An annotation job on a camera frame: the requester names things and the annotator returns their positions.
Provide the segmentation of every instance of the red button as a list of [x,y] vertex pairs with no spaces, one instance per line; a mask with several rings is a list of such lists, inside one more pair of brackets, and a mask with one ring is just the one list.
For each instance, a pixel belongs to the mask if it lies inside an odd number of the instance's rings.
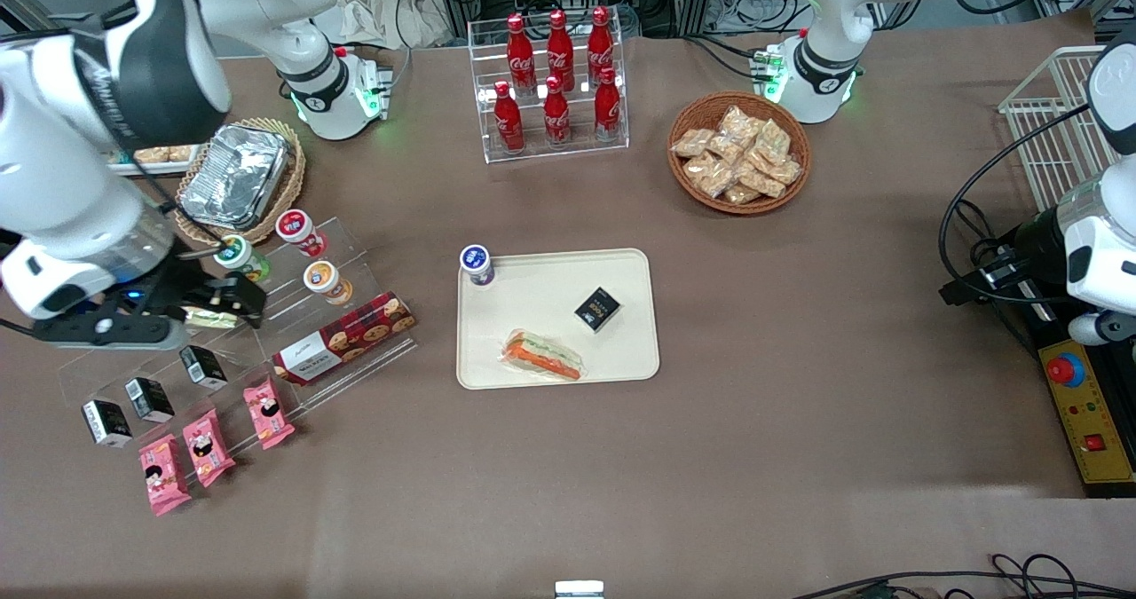
[[1050,374],[1051,380],[1059,384],[1068,384],[1077,376],[1077,371],[1074,368],[1072,361],[1063,357],[1054,357],[1045,365],[1045,372]]

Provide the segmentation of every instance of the foil container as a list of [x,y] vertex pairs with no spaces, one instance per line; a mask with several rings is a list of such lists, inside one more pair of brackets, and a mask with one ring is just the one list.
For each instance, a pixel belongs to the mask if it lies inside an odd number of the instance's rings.
[[227,124],[217,130],[201,168],[185,185],[182,208],[204,224],[251,228],[264,217],[291,153],[283,135]]

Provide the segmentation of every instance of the small black box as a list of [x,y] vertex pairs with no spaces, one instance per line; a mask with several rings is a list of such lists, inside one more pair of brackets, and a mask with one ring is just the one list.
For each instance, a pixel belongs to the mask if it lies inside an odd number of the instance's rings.
[[210,349],[185,347],[182,349],[181,356],[182,364],[190,373],[190,380],[194,384],[201,384],[216,391],[228,383],[225,381],[225,373],[220,369],[217,356]]
[[602,288],[596,289],[587,301],[579,305],[576,315],[587,324],[592,332],[598,332],[611,316],[619,310],[619,302],[608,294]]
[[133,436],[126,424],[126,416],[117,404],[92,399],[83,405],[83,417],[91,438],[99,446],[122,448]]
[[174,406],[170,406],[161,384],[145,377],[134,377],[126,382],[126,397],[131,398],[134,413],[148,422],[169,422],[174,418]]

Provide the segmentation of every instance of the coca-cola bottle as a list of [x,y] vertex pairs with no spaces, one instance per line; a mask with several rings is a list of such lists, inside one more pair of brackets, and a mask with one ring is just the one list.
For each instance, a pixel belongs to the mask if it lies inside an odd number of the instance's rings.
[[592,35],[587,38],[587,84],[592,91],[600,86],[600,72],[611,66],[611,30],[608,8],[592,9]]
[[563,91],[576,89],[576,74],[573,73],[571,38],[565,31],[568,16],[556,9],[549,16],[552,33],[549,34],[549,74],[560,78]]
[[493,105],[493,116],[498,122],[498,133],[504,143],[504,152],[511,156],[525,150],[525,130],[520,125],[520,107],[509,97],[509,83],[499,80],[493,85],[498,101]]
[[520,14],[508,17],[509,43],[506,45],[506,57],[509,59],[509,73],[512,74],[512,88],[518,98],[536,97],[536,65],[533,64],[533,43],[525,35],[525,18]]
[[595,139],[615,142],[619,138],[619,90],[616,89],[616,69],[600,70],[600,86],[595,90]]
[[549,97],[544,98],[544,133],[549,139],[549,148],[560,150],[571,140],[568,100],[565,100],[559,77],[550,75],[544,83],[549,86]]

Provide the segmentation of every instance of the yellow control panel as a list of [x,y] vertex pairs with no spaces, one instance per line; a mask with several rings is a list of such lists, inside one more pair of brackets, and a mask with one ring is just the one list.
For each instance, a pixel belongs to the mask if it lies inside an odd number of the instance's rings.
[[1083,481],[1087,484],[1134,481],[1133,465],[1101,397],[1085,348],[1066,340],[1039,349],[1037,355]]

